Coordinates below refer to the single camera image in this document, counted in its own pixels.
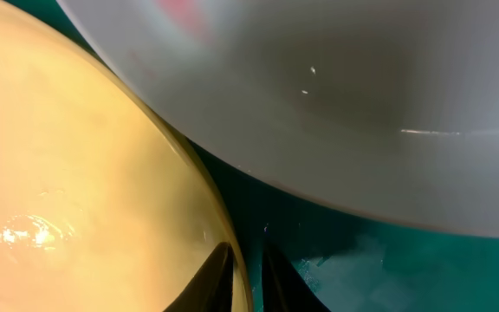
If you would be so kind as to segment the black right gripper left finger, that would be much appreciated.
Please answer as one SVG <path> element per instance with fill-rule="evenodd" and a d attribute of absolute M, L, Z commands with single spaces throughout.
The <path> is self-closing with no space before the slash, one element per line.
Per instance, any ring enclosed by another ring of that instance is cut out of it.
<path fill-rule="evenodd" d="M 219 243 L 165 312 L 231 312 L 234 253 Z"/>

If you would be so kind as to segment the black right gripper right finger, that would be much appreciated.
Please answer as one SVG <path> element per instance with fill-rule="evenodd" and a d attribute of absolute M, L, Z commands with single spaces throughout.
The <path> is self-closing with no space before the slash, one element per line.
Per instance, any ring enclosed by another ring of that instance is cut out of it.
<path fill-rule="evenodd" d="M 271 242 L 263 245 L 262 302 L 264 312 L 330 312 Z"/>

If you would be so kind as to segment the yellow plate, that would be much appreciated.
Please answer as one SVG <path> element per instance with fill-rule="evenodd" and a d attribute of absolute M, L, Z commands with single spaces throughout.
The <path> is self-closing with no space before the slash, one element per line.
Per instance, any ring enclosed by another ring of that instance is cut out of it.
<path fill-rule="evenodd" d="M 186 141 L 0 1 L 0 311 L 162 311 L 235 240 Z"/>

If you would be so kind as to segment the light blue plate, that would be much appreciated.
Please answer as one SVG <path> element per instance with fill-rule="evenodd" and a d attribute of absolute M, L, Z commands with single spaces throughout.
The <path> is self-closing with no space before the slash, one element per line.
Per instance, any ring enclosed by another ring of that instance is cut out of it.
<path fill-rule="evenodd" d="M 65 0 L 157 115 L 319 204 L 499 237 L 499 0 Z"/>

